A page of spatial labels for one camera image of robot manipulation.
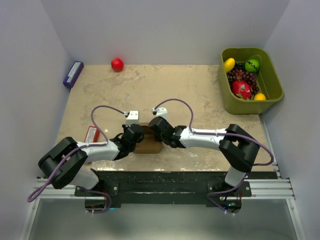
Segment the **red apple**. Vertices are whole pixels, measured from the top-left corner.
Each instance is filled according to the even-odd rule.
[[[252,98],[251,87],[244,81],[235,81],[232,84],[232,92],[240,99],[248,100]]]
[[[120,58],[114,58],[111,61],[111,67],[115,72],[120,72],[124,69],[124,62]]]

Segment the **purple box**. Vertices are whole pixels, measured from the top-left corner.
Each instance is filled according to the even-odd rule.
[[[72,65],[68,75],[63,80],[63,84],[68,88],[72,89],[75,85],[82,69],[84,68],[84,63],[82,61],[75,61]]]

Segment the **white wall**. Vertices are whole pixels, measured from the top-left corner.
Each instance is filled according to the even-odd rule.
[[[320,237],[320,2],[291,0],[266,44],[284,100],[265,115],[283,177],[290,177],[308,240]]]
[[[40,0],[0,1],[0,239],[18,239],[27,196],[52,147],[71,67]]]
[[[218,64],[264,47],[290,0],[42,0],[68,54],[85,64]]]

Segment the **marble tabletop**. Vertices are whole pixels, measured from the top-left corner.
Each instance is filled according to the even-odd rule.
[[[83,142],[91,110],[110,105],[122,111],[138,110],[141,122],[149,122],[152,108],[168,98],[179,98],[194,111],[193,128],[222,129],[238,124],[262,144],[266,144],[259,116],[232,115],[225,111],[218,83],[217,65],[126,65],[114,72],[110,65],[85,65],[72,88],[61,122],[57,141],[71,136]],[[189,109],[180,102],[167,102],[172,126],[188,125]],[[100,108],[94,119],[109,138],[122,132],[125,117],[116,111]],[[104,141],[100,134],[99,141]],[[256,163],[265,163],[269,155],[261,149]],[[227,171],[229,163],[219,151],[205,148],[173,149],[161,153],[134,154],[117,161],[97,161],[88,168],[98,171]],[[253,171],[272,171],[271,166],[256,166]]]

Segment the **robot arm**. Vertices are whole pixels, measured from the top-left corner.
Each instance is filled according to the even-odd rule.
[[[83,147],[72,154],[58,169],[51,184],[55,189],[61,189],[68,184],[92,189],[97,185],[99,179],[91,169],[84,168],[83,164],[101,160],[119,160],[133,152],[136,144],[144,139],[144,131],[138,121],[138,111],[130,111],[126,116],[126,124],[122,125],[123,133],[110,139],[108,143],[88,144],[77,142],[72,137],[65,137],[41,158],[38,166],[44,175],[49,177],[64,156],[79,147]]]
[[[199,147],[222,152],[230,163],[230,168],[224,182],[217,185],[215,191],[234,188],[247,173],[251,172],[260,147],[241,137],[224,135],[233,133],[252,138],[238,125],[230,124],[228,128],[217,130],[193,128],[191,132],[187,126],[178,125],[173,127],[165,118],[158,116],[157,112],[155,115],[156,117],[150,121],[148,126],[153,130],[157,138],[166,145],[172,148]]]

